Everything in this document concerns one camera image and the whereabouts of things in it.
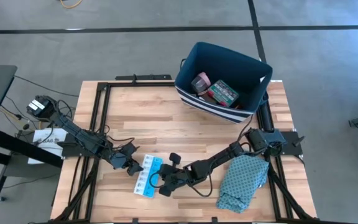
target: wooden table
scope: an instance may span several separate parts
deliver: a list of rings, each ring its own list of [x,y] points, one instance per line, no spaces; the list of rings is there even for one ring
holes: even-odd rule
[[[85,129],[90,125],[96,85],[97,82],[87,81],[81,87],[74,121]],[[271,82],[268,93],[275,127],[282,131],[292,130],[294,127],[283,83]],[[106,124],[111,128],[108,134],[116,139],[135,137],[134,144],[140,148],[133,156],[140,163],[145,154],[151,154],[170,164],[169,154],[175,152],[181,155],[180,166],[209,158],[223,150],[235,141],[244,126],[244,123],[232,124],[185,105],[174,87],[113,87]],[[256,117],[250,126],[258,127]],[[69,158],[63,164],[51,218],[59,215],[67,206],[76,160]],[[305,211],[315,217],[303,164],[294,156],[282,156],[282,161],[289,191]],[[274,221],[268,183],[256,191],[249,208],[242,214],[216,208],[219,187],[228,166],[229,162],[212,173],[214,190],[208,198],[200,197],[187,186],[176,189],[171,197],[164,197],[156,190],[154,198],[146,198],[133,193],[138,173],[129,177],[125,170],[114,170],[110,164],[102,161],[91,222],[131,222],[132,218],[139,218],[140,222],[210,222],[211,217],[217,217],[220,222]],[[73,194],[78,186],[80,168],[81,165]],[[206,194],[209,182],[204,181],[196,188]],[[285,217],[283,197],[279,190],[278,199],[282,217]],[[82,203],[80,218],[85,215],[85,206]]]

